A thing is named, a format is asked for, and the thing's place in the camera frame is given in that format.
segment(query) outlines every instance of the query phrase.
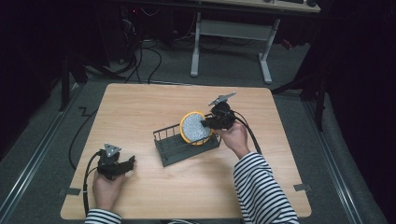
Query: table top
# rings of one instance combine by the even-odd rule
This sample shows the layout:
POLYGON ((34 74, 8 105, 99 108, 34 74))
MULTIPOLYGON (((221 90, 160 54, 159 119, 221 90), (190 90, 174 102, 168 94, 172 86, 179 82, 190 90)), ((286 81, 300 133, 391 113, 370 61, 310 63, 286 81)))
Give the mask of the table top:
POLYGON ((271 9, 281 9, 281 10, 291 10, 299 12, 320 12, 320 7, 318 5, 310 7, 306 4, 306 0, 302 4, 284 2, 275 0, 271 3, 266 3, 263 0, 202 0, 202 2, 207 3, 219 3, 219 4, 231 4, 244 7, 265 7, 271 9))
MULTIPOLYGON (((123 218, 239 218, 233 186, 238 159, 224 143, 184 161, 163 167, 153 132, 174 124, 191 111, 209 113, 208 104, 219 95, 236 91, 228 101, 242 114, 299 217, 311 208, 271 92, 265 88, 110 84, 106 88, 70 188, 82 189, 91 156, 104 143, 121 147, 119 161, 135 155, 134 170, 122 185, 115 212, 123 218)), ((254 151, 251 138, 249 148, 254 151)), ((94 208, 92 178, 88 179, 90 208, 94 208)), ((67 195, 64 219, 84 219, 82 193, 67 195)))

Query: striped sleeve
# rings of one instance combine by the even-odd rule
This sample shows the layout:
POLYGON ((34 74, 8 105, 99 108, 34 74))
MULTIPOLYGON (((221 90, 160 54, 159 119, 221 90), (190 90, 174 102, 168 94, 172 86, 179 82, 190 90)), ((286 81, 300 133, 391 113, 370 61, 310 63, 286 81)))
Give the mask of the striped sleeve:
POLYGON ((299 223, 264 157, 250 152, 234 168, 233 180, 245 223, 299 223))
POLYGON ((102 209, 90 209, 85 218, 86 224, 120 224, 121 217, 118 214, 102 209))

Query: white desk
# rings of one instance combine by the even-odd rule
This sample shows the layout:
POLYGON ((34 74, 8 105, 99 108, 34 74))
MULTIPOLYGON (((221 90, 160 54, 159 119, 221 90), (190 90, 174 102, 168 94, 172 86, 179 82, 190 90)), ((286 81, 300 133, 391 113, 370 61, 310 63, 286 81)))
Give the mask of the white desk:
MULTIPOLYGON (((277 1, 273 3, 265 3, 263 0, 202 0, 202 2, 208 3, 219 3, 219 4, 232 4, 244 7, 265 7, 275 10, 292 10, 299 12, 320 12, 318 6, 309 7, 306 2, 303 4, 295 4, 289 2, 277 1)), ((197 77, 199 70, 199 41, 201 35, 216 35, 233 38, 244 38, 266 41, 263 53, 259 54, 259 62, 262 67, 262 75, 266 84, 271 84, 271 74, 268 69, 267 57, 270 52, 271 46, 274 42, 276 31, 280 19, 276 19, 273 25, 254 25, 246 23, 236 23, 227 21, 212 21, 212 20, 201 20, 201 13, 197 13, 197 22, 195 28, 195 45, 192 54, 191 62, 191 76, 197 77)))

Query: metal wire basket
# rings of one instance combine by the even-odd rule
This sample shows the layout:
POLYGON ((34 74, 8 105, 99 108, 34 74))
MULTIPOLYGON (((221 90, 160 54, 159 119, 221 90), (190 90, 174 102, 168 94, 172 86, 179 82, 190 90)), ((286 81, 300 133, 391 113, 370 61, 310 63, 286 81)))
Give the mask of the metal wire basket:
POLYGON ((163 167, 219 147, 221 138, 212 134, 187 143, 180 134, 179 124, 153 132, 155 147, 160 153, 163 167))

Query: person's right hand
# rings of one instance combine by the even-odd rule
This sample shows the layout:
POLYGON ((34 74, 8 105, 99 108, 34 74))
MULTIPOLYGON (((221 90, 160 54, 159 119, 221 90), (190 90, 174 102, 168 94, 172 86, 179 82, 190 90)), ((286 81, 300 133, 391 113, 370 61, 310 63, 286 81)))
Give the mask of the person's right hand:
POLYGON ((242 159, 250 150, 248 149, 248 132, 246 127, 240 122, 233 123, 233 127, 229 130, 215 130, 235 155, 242 159))

